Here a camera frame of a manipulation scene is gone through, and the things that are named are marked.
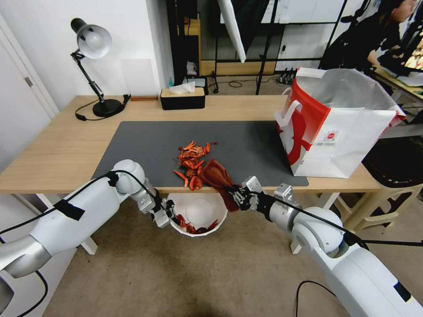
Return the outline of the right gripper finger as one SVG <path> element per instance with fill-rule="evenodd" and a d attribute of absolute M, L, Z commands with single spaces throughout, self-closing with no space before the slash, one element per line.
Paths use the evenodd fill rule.
<path fill-rule="evenodd" d="M 231 193 L 231 195 L 241 211 L 249 210 L 249 194 Z"/>
<path fill-rule="evenodd" d="M 245 188 L 237 184 L 232 184 L 231 186 L 227 187 L 226 191 L 233 198 L 245 198 L 247 195 Z"/>

